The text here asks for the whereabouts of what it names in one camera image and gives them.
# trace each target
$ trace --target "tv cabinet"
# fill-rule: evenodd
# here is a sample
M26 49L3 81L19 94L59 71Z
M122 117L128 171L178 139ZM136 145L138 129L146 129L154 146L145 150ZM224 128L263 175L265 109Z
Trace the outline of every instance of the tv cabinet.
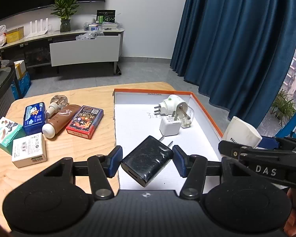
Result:
M116 74L124 30L103 30L104 36L96 39L76 40L83 33L86 31L49 31L42 36L22 38L0 47L0 55L2 59L24 60L27 68L110 61Z

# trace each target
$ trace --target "white drawer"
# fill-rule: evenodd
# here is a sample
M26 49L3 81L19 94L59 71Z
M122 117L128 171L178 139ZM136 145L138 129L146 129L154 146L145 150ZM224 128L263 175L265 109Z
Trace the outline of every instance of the white drawer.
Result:
M51 65L118 61L121 36L99 36L50 44Z

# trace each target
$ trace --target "blue bag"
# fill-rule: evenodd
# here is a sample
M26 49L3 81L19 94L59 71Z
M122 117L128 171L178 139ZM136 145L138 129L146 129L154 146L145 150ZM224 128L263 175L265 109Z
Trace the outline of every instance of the blue bag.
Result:
M25 75L19 80L19 86L20 86L22 96L24 97L31 86L30 75L28 72L26 72ZM14 82L11 84L11 88L12 88L14 98L18 100L19 95L18 95L18 91L16 90Z

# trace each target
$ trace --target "blue curtain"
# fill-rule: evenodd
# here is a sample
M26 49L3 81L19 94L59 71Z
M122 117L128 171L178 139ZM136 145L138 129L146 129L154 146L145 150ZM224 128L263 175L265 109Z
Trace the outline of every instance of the blue curtain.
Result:
M258 127L296 47L296 0L186 0L171 68Z

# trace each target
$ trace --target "wooden table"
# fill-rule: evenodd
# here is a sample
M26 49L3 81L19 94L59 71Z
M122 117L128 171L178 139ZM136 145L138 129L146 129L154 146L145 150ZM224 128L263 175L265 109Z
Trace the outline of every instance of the wooden table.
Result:
M11 156L0 149L0 225L2 227L9 230L2 214L2 202L11 190L63 157L72 157L74 161L85 161L96 154L106 155L115 147L114 100L112 95L115 88L174 90L172 86L164 82L124 84L49 93L17 100L11 104L6 117L20 124L23 124L24 109L27 105L42 101L48 105L55 94L67 96L71 104L102 108L104 117L91 140L68 134L65 130L62 130L52 139L45 138L47 161L43 163L17 168L11 162ZM119 189L117 174L114 178L109 179L109 182L116 194ZM86 193L91 193L87 177L77 177L76 185Z

